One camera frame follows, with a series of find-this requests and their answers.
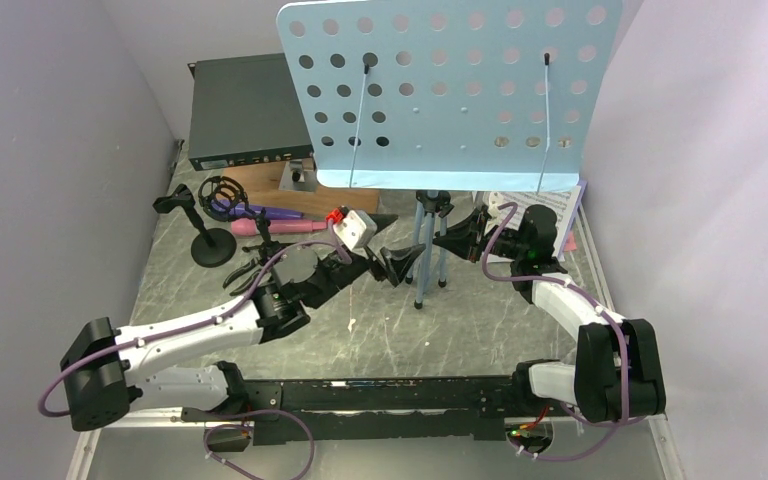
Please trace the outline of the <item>purple microphone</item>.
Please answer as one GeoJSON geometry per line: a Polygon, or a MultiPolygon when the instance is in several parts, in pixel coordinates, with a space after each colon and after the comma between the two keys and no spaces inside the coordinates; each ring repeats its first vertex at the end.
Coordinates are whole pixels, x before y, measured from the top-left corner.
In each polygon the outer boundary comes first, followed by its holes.
{"type": "MultiPolygon", "coordinates": [[[[263,206],[250,204],[248,208],[243,203],[238,203],[235,206],[230,206],[229,200],[215,200],[211,204],[212,210],[219,216],[221,221],[232,221],[238,218],[249,217],[258,215],[263,209],[263,206]]],[[[269,220],[296,220],[302,219],[304,214],[302,212],[277,208],[266,207],[265,217],[269,220]]]]}

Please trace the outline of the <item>light blue music stand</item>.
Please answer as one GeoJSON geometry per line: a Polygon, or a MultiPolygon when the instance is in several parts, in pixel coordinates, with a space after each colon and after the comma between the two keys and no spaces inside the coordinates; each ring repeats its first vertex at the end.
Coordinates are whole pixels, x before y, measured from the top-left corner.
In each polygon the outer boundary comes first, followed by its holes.
{"type": "Polygon", "coordinates": [[[310,1],[276,27],[332,188],[561,192],[622,1],[310,1]]]}

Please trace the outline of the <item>black tripod mic stand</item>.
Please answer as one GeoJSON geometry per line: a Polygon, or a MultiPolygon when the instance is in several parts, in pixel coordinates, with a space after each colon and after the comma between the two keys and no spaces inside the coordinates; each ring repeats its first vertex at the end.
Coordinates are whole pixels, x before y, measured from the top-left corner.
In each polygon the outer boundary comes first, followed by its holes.
{"type": "Polygon", "coordinates": [[[256,249],[261,257],[266,258],[288,246],[288,243],[273,239],[268,232],[273,220],[290,219],[286,211],[282,208],[252,205],[244,187],[233,178],[212,176],[205,179],[198,188],[198,204],[211,219],[219,222],[254,222],[255,233],[261,237],[262,242],[256,248],[243,247],[245,252],[256,249]]]}

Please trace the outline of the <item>black round-base mic stand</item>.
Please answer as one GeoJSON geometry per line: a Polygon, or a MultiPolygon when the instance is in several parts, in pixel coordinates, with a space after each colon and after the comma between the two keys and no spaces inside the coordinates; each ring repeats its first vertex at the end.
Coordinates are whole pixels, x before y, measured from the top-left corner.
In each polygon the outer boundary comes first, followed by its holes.
{"type": "Polygon", "coordinates": [[[169,214],[176,208],[183,210],[189,223],[197,231],[190,245],[190,255],[198,266],[222,266],[234,256],[236,239],[231,232],[222,228],[208,229],[195,205],[196,201],[186,184],[179,184],[171,194],[157,197],[152,203],[154,211],[158,214],[169,214]]]}

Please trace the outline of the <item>pink sheet music page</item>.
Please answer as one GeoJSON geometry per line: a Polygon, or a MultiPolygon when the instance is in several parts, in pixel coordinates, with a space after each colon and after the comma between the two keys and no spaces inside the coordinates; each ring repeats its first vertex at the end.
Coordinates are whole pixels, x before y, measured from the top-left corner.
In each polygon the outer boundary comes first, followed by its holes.
{"type": "Polygon", "coordinates": [[[563,253],[572,252],[572,251],[575,251],[577,248],[578,248],[578,245],[577,245],[576,237],[572,232],[570,232],[564,243],[562,252],[563,253]]]}

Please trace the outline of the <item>pink microphone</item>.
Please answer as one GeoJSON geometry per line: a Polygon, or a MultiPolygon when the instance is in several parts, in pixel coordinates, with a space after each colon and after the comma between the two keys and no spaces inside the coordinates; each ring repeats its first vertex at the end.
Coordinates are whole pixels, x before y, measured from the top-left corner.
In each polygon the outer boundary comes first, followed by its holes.
{"type": "MultiPolygon", "coordinates": [[[[309,219],[271,220],[268,226],[270,234],[303,234],[322,231],[327,228],[325,222],[309,219]]],[[[259,236],[257,223],[253,219],[239,219],[231,223],[231,233],[239,237],[259,236]]]]}

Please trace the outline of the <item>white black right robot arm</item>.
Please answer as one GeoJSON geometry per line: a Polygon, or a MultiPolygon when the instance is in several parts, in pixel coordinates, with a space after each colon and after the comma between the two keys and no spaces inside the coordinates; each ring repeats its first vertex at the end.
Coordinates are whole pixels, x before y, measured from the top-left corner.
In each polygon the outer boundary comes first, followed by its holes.
{"type": "Polygon", "coordinates": [[[663,413],[666,391],[653,325],[623,317],[575,283],[555,254],[557,216],[551,208],[526,207],[512,229],[507,224],[517,205],[504,207],[507,214],[499,225],[490,227],[488,207],[477,207],[446,233],[436,234],[433,243],[481,266],[492,256],[508,260],[509,275],[487,272],[486,277],[510,284],[576,341],[571,364],[541,359],[517,365],[510,391],[515,409],[534,415],[555,401],[576,407],[591,423],[663,413]]]}

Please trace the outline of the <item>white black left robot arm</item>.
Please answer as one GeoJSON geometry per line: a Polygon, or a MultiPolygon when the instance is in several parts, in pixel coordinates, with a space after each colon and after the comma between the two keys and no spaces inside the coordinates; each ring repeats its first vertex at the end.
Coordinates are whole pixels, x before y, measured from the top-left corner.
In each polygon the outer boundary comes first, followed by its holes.
{"type": "Polygon", "coordinates": [[[317,309],[355,280],[401,284],[425,246],[373,252],[368,243],[395,222],[393,215],[350,210],[328,222],[328,255],[317,241],[289,244],[274,251],[244,288],[224,304],[175,319],[114,327],[106,317],[87,322],[60,360],[60,374],[38,401],[40,414],[67,417],[77,432],[108,426],[131,411],[187,407],[239,417],[249,407],[239,368],[219,361],[205,368],[184,362],[232,347],[285,338],[310,323],[317,309]],[[47,400],[62,386],[67,407],[51,410],[47,400]]]}

